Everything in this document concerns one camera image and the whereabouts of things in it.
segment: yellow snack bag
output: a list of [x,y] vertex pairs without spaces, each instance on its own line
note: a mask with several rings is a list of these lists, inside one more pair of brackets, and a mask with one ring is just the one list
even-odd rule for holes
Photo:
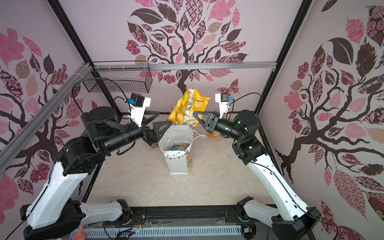
[[187,89],[173,107],[168,120],[176,124],[199,126],[200,123],[194,118],[193,112],[204,112],[210,99],[196,89]]

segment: pink wall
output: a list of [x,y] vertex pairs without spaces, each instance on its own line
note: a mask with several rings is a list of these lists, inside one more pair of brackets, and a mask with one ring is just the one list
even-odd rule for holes
[[[1,3],[0,16],[2,149],[83,61],[46,1],[6,1]],[[84,112],[108,105],[101,93],[89,94],[84,86],[78,90],[74,97]],[[21,222],[20,207],[34,201],[64,143],[83,130],[79,110],[68,97],[0,176],[3,236]],[[88,181],[80,195],[74,193],[75,199],[81,199]],[[26,223],[10,239],[22,239],[25,227]]]
[[260,114],[285,179],[338,239],[383,239],[383,29],[382,1],[315,1]]
[[[93,61],[148,60],[151,64],[275,61],[300,3],[300,0],[118,0],[113,4],[100,0],[61,1]],[[177,27],[185,22],[191,24],[190,31]],[[153,99],[149,109],[170,112],[188,88],[196,88],[212,99],[220,92],[218,89],[230,92],[235,99],[249,92],[262,92],[270,69],[179,73],[173,70],[152,74],[151,90],[146,94]],[[239,101],[235,111],[255,109],[257,102],[252,97]],[[207,110],[216,111],[218,105],[211,100]]]

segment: wire basket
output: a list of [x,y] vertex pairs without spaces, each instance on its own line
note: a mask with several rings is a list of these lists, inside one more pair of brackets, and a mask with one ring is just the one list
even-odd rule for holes
[[[132,61],[135,62],[134,67],[126,65],[114,66],[99,66],[94,67],[94,71],[98,72],[102,78],[114,80],[115,83],[127,93],[149,93],[152,85],[152,76],[149,70],[147,61]],[[86,78],[93,78],[91,73],[88,73]],[[87,80],[83,82],[88,92],[100,93],[102,90],[96,80]],[[104,81],[109,92],[120,92],[120,89],[110,81]]]

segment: butterfly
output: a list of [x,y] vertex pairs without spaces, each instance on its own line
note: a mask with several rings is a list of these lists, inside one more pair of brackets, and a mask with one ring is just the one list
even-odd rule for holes
[[239,88],[237,87],[239,85],[238,80],[238,78],[234,80],[229,88],[218,88],[217,90],[221,93],[228,93],[228,96],[232,93],[239,93]]

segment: crumpled yellow packaging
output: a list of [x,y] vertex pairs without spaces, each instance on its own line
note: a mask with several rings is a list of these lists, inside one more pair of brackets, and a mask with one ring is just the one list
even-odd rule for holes
[[194,118],[193,112],[204,112],[210,99],[196,89],[187,89],[173,107],[168,120],[180,125],[199,126],[200,123]]

